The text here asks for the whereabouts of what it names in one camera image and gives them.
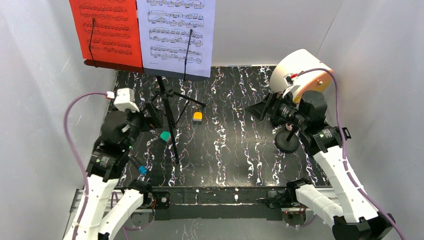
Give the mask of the tall black mic stand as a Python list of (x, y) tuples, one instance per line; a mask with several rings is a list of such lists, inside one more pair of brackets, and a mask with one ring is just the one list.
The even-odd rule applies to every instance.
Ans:
[(279, 131), (274, 138), (275, 146), (282, 151), (283, 153), (291, 154), (297, 151), (300, 146), (300, 141), (296, 133), (298, 132), (297, 128), (288, 130)]

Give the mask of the black music stand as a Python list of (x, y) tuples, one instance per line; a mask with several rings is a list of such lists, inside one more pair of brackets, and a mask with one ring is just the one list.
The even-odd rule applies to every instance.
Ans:
[[(190, 48), (190, 44), (191, 44), (191, 38), (193, 35), (193, 29), (189, 30), (189, 34), (188, 34), (188, 42), (187, 42), (187, 49), (185, 51), (185, 57), (184, 57), (184, 72), (183, 72), (183, 80), (186, 81), (187, 79), (187, 64), (188, 64), (188, 54), (189, 54), (189, 48)], [(94, 60), (94, 57), (92, 55), (92, 49), (91, 49), (91, 43), (89, 43), (88, 45), (88, 49), (89, 52), (91, 54), (91, 60), (90, 59), (86, 59), (84, 61), (84, 64), (87, 66), (93, 66), (95, 68), (97, 67), (102, 67), (102, 68), (110, 68), (112, 69), (112, 63), (108, 63), (108, 62), (104, 62), (104, 61), (99, 61), (99, 65), (97, 64), (97, 62)], [(175, 139), (175, 134), (174, 134), (174, 128), (176, 127), (177, 123), (179, 122), (181, 116), (183, 115), (183, 113), (185, 112), (185, 109), (187, 108), (188, 104), (190, 102), (196, 103), (198, 105), (200, 105), (202, 108), (206, 107), (206, 104), (203, 102), (200, 102), (198, 100), (195, 100), (194, 98), (188, 97), (186, 95), (180, 94), (180, 93), (176, 93), (174, 92), (172, 89), (167, 90), (167, 88), (165, 87), (165, 84), (163, 82), (162, 76), (160, 75), (156, 75), (156, 80), (159, 86), (159, 92), (156, 93), (156, 95), (154, 96), (154, 98), (152, 98), (153, 100), (157, 97), (160, 96), (164, 109), (165, 109), (165, 116), (167, 119), (167, 123), (168, 123), (168, 127), (169, 127), (169, 133), (170, 133), (170, 137), (171, 137), (171, 141), (172, 141), (172, 147), (174, 150), (174, 154), (175, 154), (175, 163), (178, 165), (180, 164), (180, 158), (179, 158), (179, 154), (178, 154), (178, 150), (177, 150), (177, 145), (176, 145), (176, 139)], [(171, 110), (171, 106), (169, 103), (169, 98), (172, 98), (174, 95), (178, 96), (179, 98), (183, 98), (186, 99), (186, 104), (184, 105), (183, 110), (181, 111), (181, 113), (179, 114), (179, 117), (177, 118), (177, 120), (175, 121), (174, 119), (174, 115), (173, 112)]]

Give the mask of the red sheet music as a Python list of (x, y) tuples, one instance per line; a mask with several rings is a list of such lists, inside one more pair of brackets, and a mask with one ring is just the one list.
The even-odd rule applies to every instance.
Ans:
[(82, 58), (142, 67), (135, 0), (69, 1)]

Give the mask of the white sheet music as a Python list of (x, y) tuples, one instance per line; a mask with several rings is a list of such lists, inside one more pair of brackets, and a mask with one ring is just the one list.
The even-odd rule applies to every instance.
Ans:
[(146, 73), (211, 76), (216, 1), (138, 0), (136, 6)]

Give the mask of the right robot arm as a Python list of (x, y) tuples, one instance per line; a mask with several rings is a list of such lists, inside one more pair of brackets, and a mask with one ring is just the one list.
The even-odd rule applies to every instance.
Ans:
[(260, 121), (269, 117), (275, 125), (290, 124), (291, 130), (275, 135), (276, 147), (291, 154), (303, 145), (326, 174), (338, 198), (334, 202), (301, 178), (288, 182), (284, 191), (276, 191), (264, 202), (270, 208), (294, 204), (310, 208), (331, 228), (336, 240), (381, 240), (393, 229), (395, 220), (365, 197), (364, 187), (343, 158), (343, 139), (350, 137), (349, 132), (326, 122), (327, 107), (322, 93), (308, 90), (299, 103), (293, 101), (291, 93), (269, 93), (263, 101), (246, 108)]

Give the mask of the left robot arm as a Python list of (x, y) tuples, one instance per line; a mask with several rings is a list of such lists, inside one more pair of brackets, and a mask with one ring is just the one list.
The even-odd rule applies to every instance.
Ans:
[(148, 126), (144, 116), (133, 102), (117, 103), (116, 110), (106, 117), (95, 141), (87, 165), (87, 184), (77, 207), (76, 215), (66, 240), (113, 240), (134, 211), (142, 206), (152, 209), (157, 200), (152, 185), (146, 181), (133, 180), (120, 200), (108, 213), (123, 168), (128, 163), (129, 152), (139, 134)]

